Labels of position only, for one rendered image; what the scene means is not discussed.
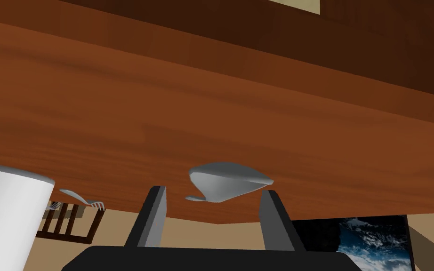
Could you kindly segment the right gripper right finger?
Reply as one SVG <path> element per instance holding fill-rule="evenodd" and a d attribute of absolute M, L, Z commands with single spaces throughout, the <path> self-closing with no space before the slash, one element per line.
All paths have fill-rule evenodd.
<path fill-rule="evenodd" d="M 306 251 L 276 191 L 262 191 L 259 219 L 265 250 Z"/>

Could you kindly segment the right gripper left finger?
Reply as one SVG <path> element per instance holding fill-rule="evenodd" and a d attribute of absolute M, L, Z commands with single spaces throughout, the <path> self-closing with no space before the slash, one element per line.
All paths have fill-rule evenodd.
<path fill-rule="evenodd" d="M 124 246 L 159 247 L 166 214 L 166 187 L 153 186 L 143 202 Z"/>

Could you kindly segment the grey spoon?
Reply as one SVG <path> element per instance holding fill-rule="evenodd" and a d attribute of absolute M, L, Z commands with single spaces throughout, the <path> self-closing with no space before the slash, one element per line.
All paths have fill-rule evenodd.
<path fill-rule="evenodd" d="M 233 162 L 213 162 L 193 167 L 189 177 L 202 197 L 188 195 L 191 201 L 220 203 L 272 185 L 274 180 L 265 174 Z"/>

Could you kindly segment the grey fork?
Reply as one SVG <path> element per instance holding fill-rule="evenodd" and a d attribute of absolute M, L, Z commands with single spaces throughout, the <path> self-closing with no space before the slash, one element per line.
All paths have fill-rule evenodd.
<path fill-rule="evenodd" d="M 98 208 L 98 210 L 105 211 L 104 203 L 101 201 L 85 200 L 82 196 L 80 196 L 79 194 L 71 190 L 59 189 L 59 191 L 81 201 L 85 205 L 92 206 L 93 208 Z"/>

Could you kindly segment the brown wooden chair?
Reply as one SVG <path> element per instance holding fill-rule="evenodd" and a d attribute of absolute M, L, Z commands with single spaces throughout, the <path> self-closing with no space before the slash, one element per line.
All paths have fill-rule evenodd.
<path fill-rule="evenodd" d="M 98 209 L 92 220 L 88 233 L 84 236 L 74 235 L 73 229 L 76 219 L 82 218 L 85 207 L 82 205 L 69 205 L 52 201 L 42 218 L 42 227 L 37 231 L 36 237 L 91 245 L 105 211 Z"/>

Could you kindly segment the dark framed sky picture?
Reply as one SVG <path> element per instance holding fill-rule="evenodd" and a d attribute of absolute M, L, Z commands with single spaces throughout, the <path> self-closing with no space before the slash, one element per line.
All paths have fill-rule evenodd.
<path fill-rule="evenodd" d="M 416 271 L 406 215 L 294 220 L 306 251 L 340 252 L 361 271 Z"/>

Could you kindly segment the brown wooden table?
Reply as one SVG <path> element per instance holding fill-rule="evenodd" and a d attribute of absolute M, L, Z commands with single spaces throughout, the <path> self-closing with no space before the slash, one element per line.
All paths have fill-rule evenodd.
<path fill-rule="evenodd" d="M 257 220 L 258 196 L 190 202 L 187 172 L 272 177 L 294 219 L 434 213 L 434 95 L 59 0 L 0 0 L 0 164 L 137 211 Z"/>

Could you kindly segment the white cylindrical mug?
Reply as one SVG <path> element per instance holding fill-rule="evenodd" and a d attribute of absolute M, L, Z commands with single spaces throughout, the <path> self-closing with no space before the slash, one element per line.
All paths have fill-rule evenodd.
<path fill-rule="evenodd" d="M 55 181 L 0 165 L 0 271 L 23 271 Z"/>

